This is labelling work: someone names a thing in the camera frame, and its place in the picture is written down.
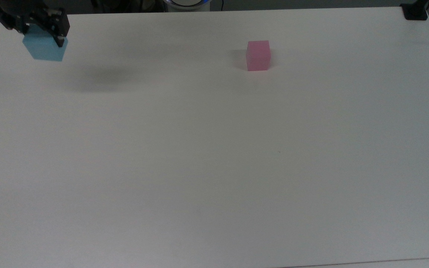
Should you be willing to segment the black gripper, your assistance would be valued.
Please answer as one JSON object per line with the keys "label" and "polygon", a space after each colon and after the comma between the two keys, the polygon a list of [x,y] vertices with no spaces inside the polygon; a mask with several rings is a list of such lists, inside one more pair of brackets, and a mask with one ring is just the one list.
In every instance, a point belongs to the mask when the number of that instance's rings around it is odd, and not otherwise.
{"label": "black gripper", "polygon": [[23,35],[31,25],[37,25],[53,36],[59,48],[66,43],[70,29],[66,10],[49,7],[43,0],[0,0],[0,23]]}

